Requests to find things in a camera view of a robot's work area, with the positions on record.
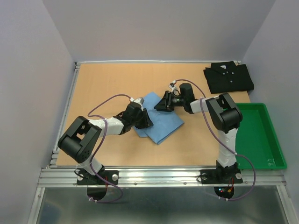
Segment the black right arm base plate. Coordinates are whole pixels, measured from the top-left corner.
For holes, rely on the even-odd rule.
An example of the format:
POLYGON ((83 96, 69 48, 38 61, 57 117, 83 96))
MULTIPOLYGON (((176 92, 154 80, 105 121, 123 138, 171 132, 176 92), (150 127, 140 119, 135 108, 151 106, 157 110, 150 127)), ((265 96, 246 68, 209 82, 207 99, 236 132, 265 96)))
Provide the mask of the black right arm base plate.
POLYGON ((202 184, 240 184, 243 183, 241 171, 239 169, 224 172, 216 169, 204 169, 200 171, 197 180, 202 184))

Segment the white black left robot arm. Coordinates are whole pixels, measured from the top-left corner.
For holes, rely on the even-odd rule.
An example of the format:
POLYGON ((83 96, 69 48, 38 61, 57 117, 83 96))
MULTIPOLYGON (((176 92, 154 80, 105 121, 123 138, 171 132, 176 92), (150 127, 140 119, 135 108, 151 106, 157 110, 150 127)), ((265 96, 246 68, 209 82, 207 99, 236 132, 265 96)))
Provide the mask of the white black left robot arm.
POLYGON ((88 173, 88 179, 98 184, 103 181, 104 166, 92 152, 99 138, 122 135, 131 130, 153 127, 147 109, 131 102, 127 108, 111 118, 87 119, 78 116, 58 140, 58 148, 75 160, 88 173))

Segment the light blue long sleeve shirt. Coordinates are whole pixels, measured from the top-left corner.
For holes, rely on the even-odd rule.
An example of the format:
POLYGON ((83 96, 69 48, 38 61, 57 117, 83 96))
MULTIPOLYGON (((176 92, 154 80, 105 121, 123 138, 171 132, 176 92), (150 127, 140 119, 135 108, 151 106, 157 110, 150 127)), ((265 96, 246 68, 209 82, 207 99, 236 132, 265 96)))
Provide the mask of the light blue long sleeve shirt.
POLYGON ((143 107, 147 109, 152 127, 134 130, 141 138, 149 137, 157 145, 161 144, 177 129, 179 129, 184 121, 175 112, 160 112, 154 109, 154 106, 160 101, 160 97, 151 92, 144 98, 143 107))

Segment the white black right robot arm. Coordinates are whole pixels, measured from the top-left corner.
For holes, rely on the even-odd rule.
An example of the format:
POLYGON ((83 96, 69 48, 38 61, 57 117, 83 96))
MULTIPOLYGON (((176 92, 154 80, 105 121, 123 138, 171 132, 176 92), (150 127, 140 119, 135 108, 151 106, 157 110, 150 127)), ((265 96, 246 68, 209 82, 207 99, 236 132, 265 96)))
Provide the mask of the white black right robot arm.
POLYGON ((212 123, 218 131, 218 136, 212 134, 219 143, 219 154, 215 169, 204 169, 198 176, 203 184, 220 184, 235 181, 242 183, 241 172, 236 161, 236 135, 242 121, 242 113, 228 93, 216 97, 196 99, 189 83, 183 83, 179 89, 171 83, 170 91, 166 91, 154 109, 162 112, 174 111, 181 106, 189 114, 210 114, 212 123))

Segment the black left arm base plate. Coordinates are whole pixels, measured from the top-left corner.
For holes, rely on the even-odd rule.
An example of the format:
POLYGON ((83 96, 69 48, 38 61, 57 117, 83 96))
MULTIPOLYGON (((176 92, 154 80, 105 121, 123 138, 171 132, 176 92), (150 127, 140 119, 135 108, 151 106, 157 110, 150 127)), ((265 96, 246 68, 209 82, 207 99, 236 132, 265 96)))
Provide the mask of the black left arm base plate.
MULTIPOLYGON (((77 176, 77 185, 87 186, 87 185, 105 185, 106 183, 99 179, 96 175, 91 175, 83 168, 77 168, 74 171, 75 175, 77 176)), ((98 172, 103 179, 106 181, 117 185, 119 179, 119 171, 118 170, 105 170, 101 169, 98 172)))

